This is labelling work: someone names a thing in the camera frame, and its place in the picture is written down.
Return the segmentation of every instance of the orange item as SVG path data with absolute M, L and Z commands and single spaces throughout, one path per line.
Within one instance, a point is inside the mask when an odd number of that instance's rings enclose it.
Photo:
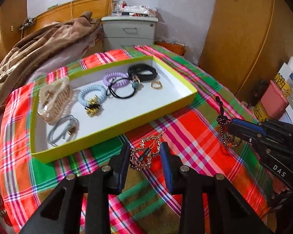
M 270 85 L 261 98 L 261 104 L 269 117 L 280 119 L 289 105 L 287 99 L 283 96 L 279 87 L 270 80 Z
M 180 56 L 184 55 L 185 46 L 179 45 L 179 44 L 171 44 L 171 43 L 166 43 L 166 42 L 162 42 L 162 41 L 156 41 L 155 45 L 158 46 L 162 46 L 165 47 L 166 49 L 168 49 L 169 51 L 174 52 L 175 54 L 178 54 Z

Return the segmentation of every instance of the gold hair clip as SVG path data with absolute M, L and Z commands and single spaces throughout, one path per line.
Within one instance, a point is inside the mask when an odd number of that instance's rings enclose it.
M 86 112 L 89 117 L 93 117 L 100 109 L 100 105 L 98 104 L 98 96 L 94 95 L 94 98 L 88 99 L 88 104 L 89 107 L 85 107 Z
M 162 133 L 157 136 L 152 135 L 146 138 L 141 139 L 140 147 L 131 149 L 131 157 L 130 157 L 130 168 L 133 170 L 142 170 L 145 168 L 152 167 L 152 158 L 156 157 L 160 154 L 160 145 L 161 145 L 161 137 Z M 152 141 L 151 144 L 146 147 L 145 142 Z
M 38 113 L 47 123 L 56 121 L 71 96 L 68 76 L 43 86 L 39 92 Z

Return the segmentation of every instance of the light blue spiral hair tie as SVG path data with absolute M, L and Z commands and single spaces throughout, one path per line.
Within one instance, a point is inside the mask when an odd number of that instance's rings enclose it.
M 84 107 L 89 107 L 89 102 L 88 100 L 85 100 L 84 97 L 86 94 L 88 94 L 91 91 L 100 91 L 100 94 L 97 95 L 97 101 L 98 104 L 102 104 L 104 100 L 106 99 L 106 89 L 98 84 L 92 84 L 89 86 L 86 86 L 83 90 L 81 90 L 78 94 L 78 102 L 82 104 Z

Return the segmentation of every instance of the drawer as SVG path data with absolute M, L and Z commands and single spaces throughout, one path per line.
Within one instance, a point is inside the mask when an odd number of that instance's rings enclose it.
M 120 49 L 128 46 L 137 46 L 137 45 L 152 45 L 154 40 L 151 39 L 140 39 L 140 38 L 104 38 L 103 46 L 104 51 L 110 51 L 114 49 Z
M 103 29 L 105 37 L 154 39 L 155 22 L 134 20 L 105 21 Z

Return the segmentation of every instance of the black hair tie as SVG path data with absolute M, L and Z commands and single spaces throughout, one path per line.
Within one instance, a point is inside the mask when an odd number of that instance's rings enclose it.
M 141 72 L 143 71 L 150 71 L 152 74 L 149 74 L 149 75 L 141 74 Z M 157 71 L 152 66 L 140 63 L 136 65 L 131 65 L 128 68 L 129 78 L 133 79 L 133 76 L 135 75 L 139 78 L 140 82 L 152 81 L 157 77 Z
M 120 80 L 124 80 L 124 79 L 125 79 L 125 80 L 129 80 L 129 81 L 132 81 L 131 86 L 132 86 L 132 88 L 133 88 L 133 93 L 130 94 L 130 95 L 128 95 L 128 96 L 121 97 L 121 96 L 119 96 L 119 95 L 116 94 L 116 92 L 113 90 L 112 86 L 113 86 L 115 83 L 117 83 L 118 81 L 120 81 Z M 127 99 L 127 98 L 131 98 L 133 95 L 135 95 L 135 93 L 137 92 L 137 90 L 138 90 L 138 88 L 139 88 L 139 84 L 140 84 L 139 80 L 135 80 L 135 79 L 132 80 L 132 79 L 130 79 L 130 78 L 123 77 L 123 78 L 119 78 L 119 79 L 113 80 L 113 81 L 111 82 L 111 84 L 110 84 L 107 88 L 108 88 L 108 90 L 110 91 L 110 94 L 111 94 L 113 97 L 115 97 L 115 98 L 121 98 L 121 99 Z

